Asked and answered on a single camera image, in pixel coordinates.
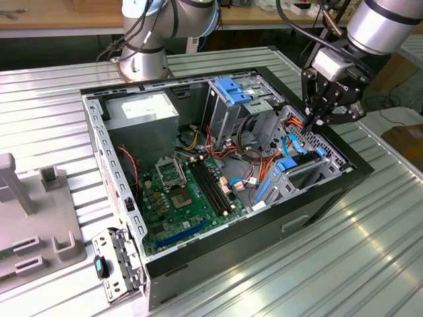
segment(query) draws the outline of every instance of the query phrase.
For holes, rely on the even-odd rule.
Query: motherboard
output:
[[[213,158],[176,164],[174,160],[161,161],[142,175],[142,216],[147,225],[143,245],[148,256],[247,214],[236,194],[221,189],[223,176]]]

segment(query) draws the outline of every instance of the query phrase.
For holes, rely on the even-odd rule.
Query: blue pcie slot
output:
[[[175,235],[173,235],[173,236],[170,236],[170,237],[168,237],[168,238],[166,238],[166,239],[163,239],[162,241],[158,241],[158,242],[156,242],[156,248],[160,248],[160,247],[162,247],[162,246],[166,246],[166,245],[168,245],[168,244],[171,244],[171,243],[173,243],[173,242],[176,242],[176,241],[179,241],[179,240],[181,240],[181,239],[183,239],[183,238],[186,238],[187,236],[190,236],[191,234],[197,233],[197,232],[199,232],[199,231],[203,228],[203,226],[204,226],[204,225],[206,225],[208,222],[209,222],[208,220],[202,221],[201,223],[199,223],[199,224],[198,224],[198,225],[196,225],[195,227],[192,227],[192,228],[186,229],[185,231],[182,231],[182,232],[177,233],[177,234],[175,234]]]
[[[254,199],[254,203],[258,203],[260,201],[260,198],[263,196],[264,192],[267,190],[267,187],[269,187],[270,182],[271,182],[271,179],[269,177],[267,177],[262,189],[260,190],[260,192],[256,196],[256,199]]]

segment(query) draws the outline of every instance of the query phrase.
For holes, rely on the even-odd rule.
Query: ram slot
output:
[[[230,212],[231,206],[204,164],[193,164],[190,169],[216,215],[219,217],[224,211]]]

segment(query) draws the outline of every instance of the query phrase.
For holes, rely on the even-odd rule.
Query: metal table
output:
[[[423,35],[412,34],[398,49],[398,53],[423,68]]]
[[[169,57],[175,75],[268,66],[295,93],[299,69],[268,48]],[[0,295],[14,316],[145,316],[135,294],[109,307],[90,239],[115,225],[78,90],[120,83],[109,63],[0,73],[0,148],[19,176],[67,171],[88,257]],[[417,316],[423,311],[423,175],[362,123],[335,128],[374,174],[311,227],[178,296],[155,316]]]

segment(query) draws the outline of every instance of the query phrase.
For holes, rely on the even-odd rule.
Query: yellow wire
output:
[[[186,147],[185,148],[185,151],[191,151],[195,146],[196,146],[196,144],[197,144],[197,138],[198,138],[198,135],[200,134],[200,132],[196,132],[196,136],[194,137],[194,140],[193,140],[193,142],[191,143],[191,145],[189,146],[189,147]]]

